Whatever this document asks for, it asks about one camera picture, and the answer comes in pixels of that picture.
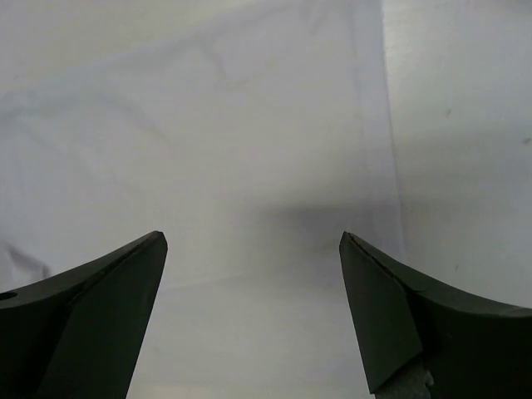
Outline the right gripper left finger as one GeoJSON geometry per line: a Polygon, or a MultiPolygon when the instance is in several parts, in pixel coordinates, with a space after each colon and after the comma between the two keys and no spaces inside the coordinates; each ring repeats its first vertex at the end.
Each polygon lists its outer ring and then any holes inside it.
{"type": "Polygon", "coordinates": [[[3,398],[125,398],[168,251],[154,231],[1,295],[3,398]]]}

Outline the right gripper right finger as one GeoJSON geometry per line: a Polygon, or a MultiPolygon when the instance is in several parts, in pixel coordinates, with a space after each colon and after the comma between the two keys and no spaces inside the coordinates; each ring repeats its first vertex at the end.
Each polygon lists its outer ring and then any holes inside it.
{"type": "Polygon", "coordinates": [[[528,398],[531,311],[467,293],[354,234],[339,245],[367,385],[377,398],[528,398]]]}

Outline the white t-shirt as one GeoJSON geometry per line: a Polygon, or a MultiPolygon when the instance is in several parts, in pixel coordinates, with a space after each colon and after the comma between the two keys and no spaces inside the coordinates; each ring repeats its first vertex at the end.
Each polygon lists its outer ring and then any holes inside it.
{"type": "Polygon", "coordinates": [[[255,1],[1,95],[1,244],[57,274],[153,230],[132,398],[366,398],[344,232],[403,255],[382,3],[255,1]]]}

